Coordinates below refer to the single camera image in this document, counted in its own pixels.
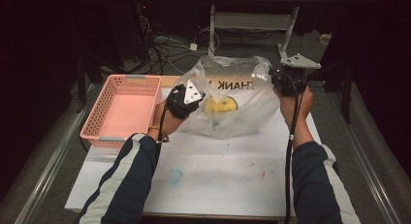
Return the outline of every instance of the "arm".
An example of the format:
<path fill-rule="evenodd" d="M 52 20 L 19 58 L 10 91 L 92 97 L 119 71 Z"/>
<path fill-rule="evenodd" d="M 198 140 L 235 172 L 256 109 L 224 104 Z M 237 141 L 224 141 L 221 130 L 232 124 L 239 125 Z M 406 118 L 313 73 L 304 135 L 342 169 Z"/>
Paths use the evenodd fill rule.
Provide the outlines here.
<path fill-rule="evenodd" d="M 290 128 L 295 98 L 274 91 Z M 300 104 L 292 161 L 294 208 L 299 223 L 360 223 L 339 178 L 334 155 L 326 146 L 315 143 L 308 129 L 306 117 L 312 104 L 313 95 L 307 87 Z"/>
<path fill-rule="evenodd" d="M 156 106 L 153 126 L 160 125 L 164 106 L 165 102 Z M 172 134 L 181 123 L 166 111 L 163 130 Z M 159 130 L 151 129 L 126 141 L 75 223 L 139 223 L 157 163 L 158 134 Z"/>

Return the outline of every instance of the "yellow object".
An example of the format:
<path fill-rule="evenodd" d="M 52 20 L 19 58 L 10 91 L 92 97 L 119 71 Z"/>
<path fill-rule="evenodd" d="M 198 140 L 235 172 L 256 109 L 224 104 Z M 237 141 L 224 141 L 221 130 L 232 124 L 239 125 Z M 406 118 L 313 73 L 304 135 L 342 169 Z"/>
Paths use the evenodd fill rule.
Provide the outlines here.
<path fill-rule="evenodd" d="M 238 109 L 238 105 L 235 99 L 230 96 L 222 98 L 221 100 L 217 101 L 214 97 L 210 97 L 205 100 L 205 104 L 203 106 L 204 112 L 207 114 L 212 114 L 216 112 L 230 112 L 236 111 Z"/>

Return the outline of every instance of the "dark background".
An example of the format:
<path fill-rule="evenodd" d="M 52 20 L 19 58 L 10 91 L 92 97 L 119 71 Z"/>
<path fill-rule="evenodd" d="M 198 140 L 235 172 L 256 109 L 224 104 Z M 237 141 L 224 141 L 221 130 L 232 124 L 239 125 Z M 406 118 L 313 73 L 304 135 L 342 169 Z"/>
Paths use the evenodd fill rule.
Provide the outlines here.
<path fill-rule="evenodd" d="M 188 29 L 186 34 L 195 34 L 209 22 L 206 5 L 149 8 L 152 19 L 171 29 Z M 140 50 L 135 34 L 138 26 L 129 10 L 129 5 L 99 4 L 85 12 L 83 6 L 65 0 L 0 0 L 0 199 L 31 151 L 70 104 L 69 91 L 77 79 L 79 55 L 92 52 L 122 66 L 122 59 Z M 253 8 L 254 12 L 265 10 Z M 354 68 L 354 81 L 364 103 L 399 163 L 411 175 L 406 163 L 410 152 L 406 139 L 410 133 L 406 0 L 382 0 L 377 6 L 344 11 L 301 8 L 296 33 L 312 29 L 334 33 L 322 60 L 323 68 L 350 55 L 343 58 L 349 58 Z M 129 30 L 116 32 L 116 24 L 128 24 Z M 89 61 L 86 65 L 90 74 L 98 74 L 99 63 Z M 343 80 L 335 75 L 344 75 L 346 70 L 346 64 L 341 63 L 336 71 L 342 74 L 325 73 L 319 80 Z"/>

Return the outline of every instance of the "gray carpet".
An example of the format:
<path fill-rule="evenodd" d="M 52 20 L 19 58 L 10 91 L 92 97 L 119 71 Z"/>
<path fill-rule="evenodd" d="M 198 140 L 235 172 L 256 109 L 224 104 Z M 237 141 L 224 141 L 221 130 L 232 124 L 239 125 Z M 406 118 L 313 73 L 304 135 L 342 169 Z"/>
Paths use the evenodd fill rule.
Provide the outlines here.
<path fill-rule="evenodd" d="M 313 32 L 303 38 L 293 36 L 288 47 L 289 55 L 300 52 L 304 56 L 319 61 L 325 47 L 318 44 L 319 33 Z M 174 37 L 188 46 L 190 41 L 184 38 Z M 218 55 L 229 57 L 250 57 L 259 55 L 278 63 L 278 54 L 275 45 L 282 41 L 282 34 L 274 33 L 266 40 L 257 40 L 243 43 L 235 49 L 224 49 L 237 46 L 237 43 L 224 43 L 217 50 Z M 173 53 L 179 53 L 183 49 L 173 48 Z M 174 67 L 181 72 L 187 72 L 196 63 L 197 58 L 186 57 L 174 63 Z M 134 62 L 127 61 L 128 67 L 134 66 Z M 164 69 L 165 75 L 180 75 L 173 66 L 168 64 Z M 330 100 L 330 94 L 324 92 L 321 82 L 312 82 L 310 87 L 315 96 L 315 104 L 312 110 L 320 138 L 335 154 L 341 179 L 351 197 L 354 208 L 363 223 L 386 223 L 380 207 L 364 179 L 364 173 L 359 166 L 354 151 L 350 147 L 350 138 L 346 133 L 344 124 L 341 123 L 339 112 L 335 110 Z M 74 118 L 78 101 L 74 100 L 72 105 L 61 115 L 52 129 L 44 137 L 42 142 L 33 151 L 24 169 L 21 171 L 13 188 L 0 205 L 0 223 L 15 223 L 28 197 L 33 191 L 36 183 L 48 160 L 55 151 L 56 146 L 68 131 Z M 378 128 L 363 104 L 361 94 L 356 86 L 353 86 L 353 100 L 351 106 L 352 124 L 350 128 L 356 133 L 362 145 L 372 169 L 385 187 L 386 195 L 390 198 L 397 215 L 403 223 L 411 218 L 411 183 L 408 176 L 400 168 L 384 139 L 378 132 Z M 64 205 L 70 194 L 71 187 L 76 181 L 77 175 L 85 158 L 86 152 L 82 148 L 79 135 L 74 135 L 70 142 L 69 150 L 52 186 L 47 192 L 45 199 L 35 215 L 34 223 L 71 223 L 76 214 L 64 209 Z M 187 219 L 187 218 L 154 218 L 145 217 L 142 223 L 231 223 L 222 220 Z M 244 221 L 240 223 L 261 223 L 257 221 Z"/>

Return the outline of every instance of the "white tabletop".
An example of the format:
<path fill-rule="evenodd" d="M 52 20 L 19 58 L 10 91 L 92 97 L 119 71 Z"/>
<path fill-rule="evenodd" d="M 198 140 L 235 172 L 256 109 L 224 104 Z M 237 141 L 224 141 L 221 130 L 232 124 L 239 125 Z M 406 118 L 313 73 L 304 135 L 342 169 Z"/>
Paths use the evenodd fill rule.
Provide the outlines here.
<path fill-rule="evenodd" d="M 319 143 L 311 114 L 307 122 Z M 171 141 L 162 146 L 144 213 L 283 217 L 287 141 L 288 129 L 279 110 L 260 131 L 227 140 L 178 130 L 171 135 Z M 118 150 L 91 146 L 66 209 L 83 207 Z"/>

